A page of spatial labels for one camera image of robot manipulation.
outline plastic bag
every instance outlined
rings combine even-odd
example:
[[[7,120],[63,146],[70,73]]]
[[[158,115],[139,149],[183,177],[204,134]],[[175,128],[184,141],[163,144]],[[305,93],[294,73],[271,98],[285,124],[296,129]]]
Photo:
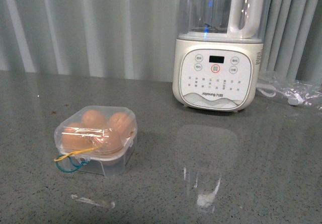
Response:
[[[289,105],[322,110],[322,86],[287,79],[275,71],[259,72],[256,93]]]

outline power cord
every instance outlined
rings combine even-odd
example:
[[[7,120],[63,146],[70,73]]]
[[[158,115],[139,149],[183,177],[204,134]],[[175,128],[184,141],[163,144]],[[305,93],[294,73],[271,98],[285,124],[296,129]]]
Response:
[[[288,98],[288,104],[290,104],[292,106],[301,105],[304,102],[303,98],[298,93],[286,94],[282,91],[277,90],[272,85],[257,83],[256,90],[258,90],[260,93],[262,93],[264,96],[266,96],[268,98],[276,96],[276,93],[280,93],[283,96]]]

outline red button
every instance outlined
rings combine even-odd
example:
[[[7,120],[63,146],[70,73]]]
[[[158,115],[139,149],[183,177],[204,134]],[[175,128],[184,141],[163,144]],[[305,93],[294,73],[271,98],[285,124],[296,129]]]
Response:
[[[214,73],[218,73],[220,71],[220,66],[217,64],[212,65],[211,71]]]

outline plastic egg container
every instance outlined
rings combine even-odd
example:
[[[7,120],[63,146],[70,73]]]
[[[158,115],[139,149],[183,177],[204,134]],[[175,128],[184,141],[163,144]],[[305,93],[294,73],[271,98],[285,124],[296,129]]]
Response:
[[[87,106],[63,121],[55,130],[59,155],[74,163],[88,162],[79,171],[111,177],[121,174],[136,145],[135,114],[125,107]],[[59,162],[66,171],[75,169],[69,158]]]

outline gray curtain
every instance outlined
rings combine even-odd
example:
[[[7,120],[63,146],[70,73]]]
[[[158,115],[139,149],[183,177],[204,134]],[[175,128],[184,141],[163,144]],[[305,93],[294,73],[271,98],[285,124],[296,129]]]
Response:
[[[322,84],[321,0],[272,0],[261,70]],[[171,82],[179,0],[0,0],[0,70]]]

